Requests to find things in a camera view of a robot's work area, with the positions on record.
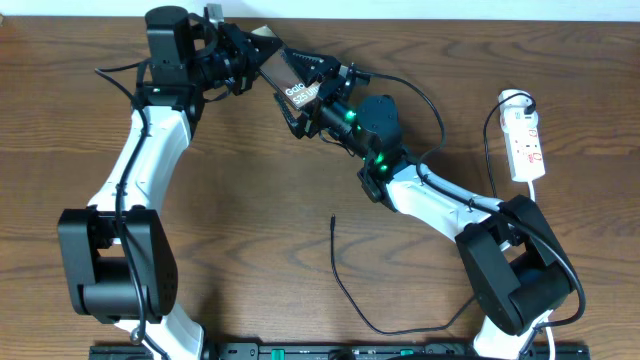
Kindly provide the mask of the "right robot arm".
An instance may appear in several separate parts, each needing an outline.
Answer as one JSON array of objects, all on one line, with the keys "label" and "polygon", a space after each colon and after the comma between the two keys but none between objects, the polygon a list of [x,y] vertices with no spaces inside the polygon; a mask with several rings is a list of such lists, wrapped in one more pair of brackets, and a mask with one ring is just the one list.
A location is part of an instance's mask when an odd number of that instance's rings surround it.
[{"label": "right robot arm", "polygon": [[291,133],[319,136],[362,159],[358,176],[374,202],[415,217],[452,240],[474,301],[484,312],[472,348],[479,357],[521,359],[570,295],[584,296],[579,277],[536,202],[484,197],[431,171],[402,140],[388,95],[349,101],[370,74],[337,59],[284,47],[264,77]]}]

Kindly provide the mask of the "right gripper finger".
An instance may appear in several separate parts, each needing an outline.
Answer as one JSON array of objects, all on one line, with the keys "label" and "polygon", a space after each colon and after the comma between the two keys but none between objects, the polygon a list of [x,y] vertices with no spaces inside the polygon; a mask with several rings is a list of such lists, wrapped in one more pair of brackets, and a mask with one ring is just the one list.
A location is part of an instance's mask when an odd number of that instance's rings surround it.
[{"label": "right gripper finger", "polygon": [[323,82],[338,76],[341,63],[333,56],[284,49],[285,61],[304,85]]},{"label": "right gripper finger", "polygon": [[274,93],[273,97],[292,135],[296,138],[302,138],[306,134],[306,115],[302,113],[298,117],[295,117],[281,95]]}]

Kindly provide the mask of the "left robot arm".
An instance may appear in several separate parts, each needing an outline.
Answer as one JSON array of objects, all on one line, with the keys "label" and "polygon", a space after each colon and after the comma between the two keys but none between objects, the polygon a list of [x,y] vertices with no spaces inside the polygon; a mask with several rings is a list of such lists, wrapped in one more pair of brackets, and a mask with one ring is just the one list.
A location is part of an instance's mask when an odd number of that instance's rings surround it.
[{"label": "left robot arm", "polygon": [[148,359],[213,359],[202,325],[178,304],[178,268],[160,213],[172,174],[207,104],[248,91],[281,47],[274,35],[178,6],[147,12],[150,54],[126,91],[131,126],[105,183],[62,212],[57,233],[74,311],[125,330]]}]

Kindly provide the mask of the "Galaxy S25 Ultra smartphone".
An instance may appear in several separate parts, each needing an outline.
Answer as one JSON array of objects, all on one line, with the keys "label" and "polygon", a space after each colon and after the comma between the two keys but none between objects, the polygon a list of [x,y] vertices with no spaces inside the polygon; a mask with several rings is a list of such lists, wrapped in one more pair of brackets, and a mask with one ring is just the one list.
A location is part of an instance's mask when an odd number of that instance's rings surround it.
[{"label": "Galaxy S25 Ultra smartphone", "polygon": [[260,75],[296,111],[317,102],[320,89],[318,82],[306,85],[290,67],[285,54],[287,45],[282,41],[280,48],[259,68]]}]

